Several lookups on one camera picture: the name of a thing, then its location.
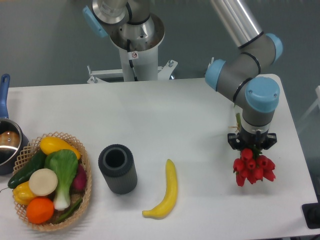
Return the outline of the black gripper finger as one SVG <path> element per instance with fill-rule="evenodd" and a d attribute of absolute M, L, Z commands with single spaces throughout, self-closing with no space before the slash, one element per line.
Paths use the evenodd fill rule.
<path fill-rule="evenodd" d="M 227 142 L 233 150 L 242 151 L 244 149 L 244 141 L 238 133 L 228 133 Z"/>
<path fill-rule="evenodd" d="M 265 139 L 260 143 L 259 149 L 260 150 L 268 150 L 272 146 L 277 143 L 277 134 L 276 133 L 268 133 Z"/>

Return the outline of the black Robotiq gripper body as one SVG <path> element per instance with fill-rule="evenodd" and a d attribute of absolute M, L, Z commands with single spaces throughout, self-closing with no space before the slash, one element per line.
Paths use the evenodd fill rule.
<path fill-rule="evenodd" d="M 255 146 L 259 150 L 267 150 L 270 148 L 267 135 L 268 132 L 262 133 L 258 130 L 255 133 L 250 133 L 244 128 L 241 128 L 238 134 L 239 146 L 237 147 L 237 149 L 243 150 L 244 148 L 248 148 L 249 146 Z"/>

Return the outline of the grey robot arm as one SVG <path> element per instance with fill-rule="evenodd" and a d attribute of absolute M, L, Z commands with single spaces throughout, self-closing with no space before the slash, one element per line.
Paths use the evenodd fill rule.
<path fill-rule="evenodd" d="M 235 150 L 267 150 L 277 142 L 269 131 L 280 98 L 278 83 L 261 71 L 282 55 L 283 44 L 264 33 L 242 0 L 213 0 L 212 7 L 233 39 L 240 55 L 231 63 L 213 60 L 205 82 L 242 110 L 238 133 L 227 136 Z M 147 0 L 94 0 L 82 14 L 100 38 L 110 37 L 118 48 L 126 82 L 159 80 L 158 46 L 165 36 L 163 22 Z"/>

